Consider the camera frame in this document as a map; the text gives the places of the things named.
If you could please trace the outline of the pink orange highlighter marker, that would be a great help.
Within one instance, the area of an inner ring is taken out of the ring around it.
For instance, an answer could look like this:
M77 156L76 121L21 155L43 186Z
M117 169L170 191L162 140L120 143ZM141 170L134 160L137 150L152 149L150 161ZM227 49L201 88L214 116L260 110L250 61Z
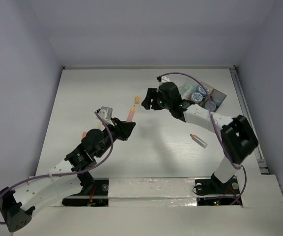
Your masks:
M127 119L126 119L127 122L132 122L132 121L133 121L135 112L136 112L136 106L134 105L134 106L130 109L130 111L129 111L129 114L128 114Z

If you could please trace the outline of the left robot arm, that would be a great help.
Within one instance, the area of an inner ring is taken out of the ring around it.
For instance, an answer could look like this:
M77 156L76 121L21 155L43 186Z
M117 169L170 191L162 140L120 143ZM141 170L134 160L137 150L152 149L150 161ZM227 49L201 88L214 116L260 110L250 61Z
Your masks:
M73 194L89 195L95 180L90 171L96 159L110 156L116 140L126 141L136 123L112 118L104 129L89 130L80 144L47 174L30 177L0 191L0 213L9 232L25 227L43 208Z

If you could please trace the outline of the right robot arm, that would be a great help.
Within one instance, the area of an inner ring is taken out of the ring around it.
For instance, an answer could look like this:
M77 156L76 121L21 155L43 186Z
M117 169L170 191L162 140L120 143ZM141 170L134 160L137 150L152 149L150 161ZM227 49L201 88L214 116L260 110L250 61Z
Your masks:
M258 146L258 139L246 117L223 116L182 99L173 82L162 83L158 88L148 88L141 105L147 110L166 109L174 118L216 134L225 156L212 174L210 186L214 192L221 193L228 188L228 181Z

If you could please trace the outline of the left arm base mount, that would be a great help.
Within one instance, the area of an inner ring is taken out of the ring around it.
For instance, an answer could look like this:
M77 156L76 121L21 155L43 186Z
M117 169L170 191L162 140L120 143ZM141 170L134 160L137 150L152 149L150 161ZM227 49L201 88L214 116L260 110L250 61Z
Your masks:
M61 204L65 207L108 207L109 178L96 178L88 193L81 191L64 198Z

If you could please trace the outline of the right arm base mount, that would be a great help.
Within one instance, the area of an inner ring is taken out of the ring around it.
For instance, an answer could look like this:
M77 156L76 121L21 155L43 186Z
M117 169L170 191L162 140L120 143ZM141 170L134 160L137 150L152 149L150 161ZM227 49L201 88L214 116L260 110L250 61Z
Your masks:
M192 192L196 194L198 206L242 206L236 177L226 184L218 184L210 178L196 179Z

